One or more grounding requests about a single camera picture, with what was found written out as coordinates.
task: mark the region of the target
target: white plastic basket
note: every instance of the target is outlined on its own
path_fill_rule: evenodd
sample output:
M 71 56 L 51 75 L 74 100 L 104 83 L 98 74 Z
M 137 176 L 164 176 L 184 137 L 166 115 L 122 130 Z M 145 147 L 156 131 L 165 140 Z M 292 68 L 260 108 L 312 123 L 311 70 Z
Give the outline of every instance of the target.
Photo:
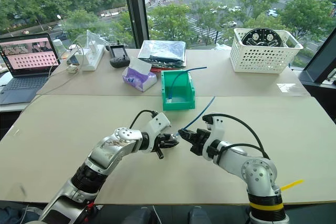
M 230 59 L 235 72 L 281 73 L 303 46 L 287 31 L 274 30 L 284 47 L 246 46 L 242 38 L 252 29 L 235 28 Z

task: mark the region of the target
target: yellow band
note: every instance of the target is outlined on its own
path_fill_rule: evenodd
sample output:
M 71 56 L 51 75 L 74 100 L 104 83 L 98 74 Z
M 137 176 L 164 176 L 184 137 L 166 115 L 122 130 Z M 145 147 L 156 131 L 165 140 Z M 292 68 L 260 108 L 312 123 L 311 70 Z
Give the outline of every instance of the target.
M 252 202 L 250 202 L 250 206 L 255 208 L 255 209 L 258 209 L 258 210 L 264 210 L 264 211 L 275 211 L 275 210 L 280 210 L 283 208 L 283 204 L 278 204 L 278 205 L 275 205 L 275 206 L 262 206 L 262 205 L 257 205 L 257 204 L 254 204 Z
M 281 187 L 281 191 L 287 190 L 288 188 L 291 188 L 293 186 L 299 185 L 299 184 L 303 183 L 303 181 L 304 181 L 303 179 L 300 179 L 300 180 L 297 180 L 297 181 L 295 181 L 293 183 L 290 183 L 289 185 L 283 186 L 283 187 Z

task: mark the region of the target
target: laptop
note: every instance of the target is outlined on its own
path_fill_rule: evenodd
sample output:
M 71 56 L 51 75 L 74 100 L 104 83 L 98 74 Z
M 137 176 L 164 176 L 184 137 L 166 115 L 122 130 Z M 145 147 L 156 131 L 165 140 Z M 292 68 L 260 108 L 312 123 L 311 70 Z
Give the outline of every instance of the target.
M 0 55 L 13 79 L 0 91 L 0 104 L 30 102 L 60 64 L 49 34 L 0 39 Z

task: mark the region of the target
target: laptop keyboard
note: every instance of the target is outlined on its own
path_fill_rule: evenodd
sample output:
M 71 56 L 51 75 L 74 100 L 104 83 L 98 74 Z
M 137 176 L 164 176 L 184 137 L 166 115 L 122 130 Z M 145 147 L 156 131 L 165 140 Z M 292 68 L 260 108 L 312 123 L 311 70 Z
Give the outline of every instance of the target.
M 47 77 L 41 76 L 41 77 L 25 77 L 25 78 L 14 78 L 12 81 L 10 81 L 3 91 L 5 90 L 12 90 L 12 89 L 27 89 L 27 88 L 37 88 L 44 83 L 46 83 Z

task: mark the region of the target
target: red object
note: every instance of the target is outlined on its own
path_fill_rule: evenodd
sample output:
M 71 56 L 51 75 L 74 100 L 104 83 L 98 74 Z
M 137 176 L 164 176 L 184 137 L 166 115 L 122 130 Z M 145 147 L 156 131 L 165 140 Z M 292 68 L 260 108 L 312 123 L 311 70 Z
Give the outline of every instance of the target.
M 162 70 L 181 70 L 181 68 L 151 68 L 153 73 L 160 73 Z
M 91 202 L 90 204 L 88 204 L 88 208 L 92 208 L 94 205 L 94 202 Z

